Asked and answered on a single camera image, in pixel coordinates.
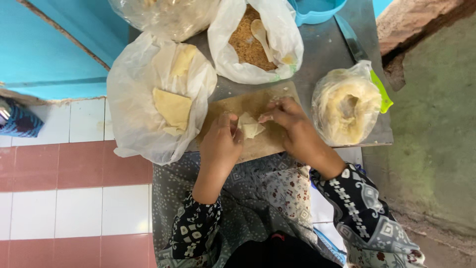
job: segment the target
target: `hand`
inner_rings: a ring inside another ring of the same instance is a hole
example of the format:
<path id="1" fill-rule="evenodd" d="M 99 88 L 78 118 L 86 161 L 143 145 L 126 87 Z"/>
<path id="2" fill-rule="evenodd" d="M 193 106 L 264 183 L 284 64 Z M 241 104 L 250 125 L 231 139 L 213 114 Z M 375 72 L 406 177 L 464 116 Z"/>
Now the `hand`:
<path id="1" fill-rule="evenodd" d="M 338 176 L 346 167 L 340 156 L 317 134 L 301 106 L 291 97 L 268 104 L 271 111 L 262 114 L 259 122 L 274 120 L 286 129 L 283 147 L 298 160 L 319 171 L 325 179 Z"/>
<path id="2" fill-rule="evenodd" d="M 224 113 L 212 123 L 200 144 L 200 171 L 192 196 L 202 204 L 213 204 L 220 195 L 231 169 L 243 151 L 243 132 L 238 116 Z"/>

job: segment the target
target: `clear plastic bag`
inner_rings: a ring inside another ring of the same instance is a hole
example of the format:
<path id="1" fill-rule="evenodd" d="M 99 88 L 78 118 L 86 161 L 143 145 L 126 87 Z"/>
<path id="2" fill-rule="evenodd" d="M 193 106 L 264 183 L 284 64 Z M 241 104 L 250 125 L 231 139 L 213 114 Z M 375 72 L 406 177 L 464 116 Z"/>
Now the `clear plastic bag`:
<path id="1" fill-rule="evenodd" d="M 133 27 L 182 42 L 210 25 L 219 0 L 109 0 L 109 3 Z"/>
<path id="2" fill-rule="evenodd" d="M 330 71 L 318 81 L 312 95 L 312 117 L 329 145 L 362 142 L 374 128 L 382 96 L 370 79 L 370 61 L 350 69 Z"/>
<path id="3" fill-rule="evenodd" d="M 118 156 L 142 155 L 159 165 L 170 164 L 182 157 L 190 141 L 200 133 L 217 74 L 197 50 L 188 73 L 171 76 L 177 54 L 186 46 L 144 32 L 114 61 L 107 78 L 107 92 L 118 145 L 114 152 Z M 192 100 L 183 135 L 172 136 L 163 131 L 167 122 L 154 106 L 154 87 Z"/>
<path id="4" fill-rule="evenodd" d="M 248 3 L 260 14 L 276 70 L 267 72 L 249 63 L 239 63 L 235 49 L 228 43 Z M 293 76 L 301 68 L 304 52 L 295 15 L 287 0 L 222 0 L 208 29 L 208 44 L 217 73 L 242 84 L 276 82 Z"/>

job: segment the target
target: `person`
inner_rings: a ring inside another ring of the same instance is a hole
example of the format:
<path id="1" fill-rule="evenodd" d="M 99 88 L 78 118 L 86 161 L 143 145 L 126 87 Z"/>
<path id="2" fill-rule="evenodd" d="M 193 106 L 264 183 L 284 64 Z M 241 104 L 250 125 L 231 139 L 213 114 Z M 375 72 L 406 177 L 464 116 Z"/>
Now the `person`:
<path id="1" fill-rule="evenodd" d="M 285 153 L 235 165 L 246 141 L 238 117 L 224 113 L 199 155 L 154 165 L 158 267 L 344 265 L 313 232 L 311 183 L 334 207 L 348 267 L 425 267 L 424 255 L 378 199 L 375 184 L 325 144 L 301 106 L 286 97 L 268 108 L 259 122 L 273 120 L 285 128 Z"/>

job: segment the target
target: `metal table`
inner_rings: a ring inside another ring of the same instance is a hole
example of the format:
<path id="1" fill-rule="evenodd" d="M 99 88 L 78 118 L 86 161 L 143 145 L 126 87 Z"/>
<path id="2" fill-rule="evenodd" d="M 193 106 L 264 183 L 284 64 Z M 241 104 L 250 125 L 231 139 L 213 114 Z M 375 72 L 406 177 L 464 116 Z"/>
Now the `metal table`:
<path id="1" fill-rule="evenodd" d="M 372 0 L 348 0 L 345 7 L 339 11 L 338 14 L 346 19 L 354 29 L 372 61 L 372 67 L 375 73 L 387 91 L 392 90 L 388 80 L 384 76 L 382 68 Z M 331 70 L 352 67 L 354 62 L 334 18 L 321 24 L 303 24 L 299 27 L 299 31 L 301 32 L 304 42 L 304 56 L 301 69 L 296 72 L 293 77 L 276 83 L 288 80 L 293 81 L 296 85 L 302 107 L 311 118 L 311 98 L 317 81 Z M 191 37 L 185 41 L 185 43 L 196 45 L 213 64 L 206 31 Z M 239 84 L 223 76 L 218 76 L 217 88 L 208 99 L 208 102 L 254 92 L 262 88 L 268 88 L 269 86 L 269 83 L 261 85 Z M 378 116 L 377 123 L 370 135 L 357 146 L 393 143 L 389 113 L 390 112 L 385 114 L 381 113 Z M 192 142 L 188 148 L 191 151 L 195 151 L 196 145 Z"/>

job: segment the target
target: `blue plastic container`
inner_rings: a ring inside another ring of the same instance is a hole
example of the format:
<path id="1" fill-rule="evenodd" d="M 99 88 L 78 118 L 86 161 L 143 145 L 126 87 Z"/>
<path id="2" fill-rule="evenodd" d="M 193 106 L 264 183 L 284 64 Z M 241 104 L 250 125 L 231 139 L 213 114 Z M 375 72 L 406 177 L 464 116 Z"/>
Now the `blue plastic container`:
<path id="1" fill-rule="evenodd" d="M 323 23 L 346 4 L 347 0 L 288 0 L 296 10 L 296 25 Z"/>

